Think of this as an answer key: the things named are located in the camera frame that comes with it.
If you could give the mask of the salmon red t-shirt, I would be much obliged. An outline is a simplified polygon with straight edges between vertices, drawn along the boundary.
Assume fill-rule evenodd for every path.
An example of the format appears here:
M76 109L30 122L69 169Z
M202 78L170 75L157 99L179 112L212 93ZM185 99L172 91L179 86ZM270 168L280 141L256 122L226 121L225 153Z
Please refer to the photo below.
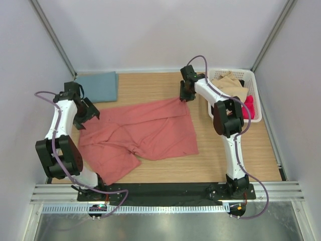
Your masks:
M198 154L197 137L179 98L106 108L80 131L78 149L93 172L111 185L141 162Z

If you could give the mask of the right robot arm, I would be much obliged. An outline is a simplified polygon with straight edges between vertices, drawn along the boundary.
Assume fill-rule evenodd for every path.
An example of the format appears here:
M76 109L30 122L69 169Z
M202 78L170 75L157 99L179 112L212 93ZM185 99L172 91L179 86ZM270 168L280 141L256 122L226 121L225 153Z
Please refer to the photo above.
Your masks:
M227 195L233 199L244 198L249 189L249 177L243 166L241 151L241 132L244 126L241 101L224 94L205 74L196 73L192 65L184 66L181 75L180 100L192 101L198 94L213 108L214 130L221 136L225 148Z

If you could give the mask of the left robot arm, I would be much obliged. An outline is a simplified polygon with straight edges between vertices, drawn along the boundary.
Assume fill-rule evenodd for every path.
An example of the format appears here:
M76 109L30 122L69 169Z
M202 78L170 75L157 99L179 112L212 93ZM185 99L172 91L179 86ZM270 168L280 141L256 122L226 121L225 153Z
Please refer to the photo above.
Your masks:
M71 81L64 90L48 100L55 112L50 129L43 140L36 141L35 149L48 178L72 181L78 200L101 201L106 188L101 177L87 169L80 151L72 141L72 128L84 130L84 123L93 117L100 118L99 110L84 96L82 85Z

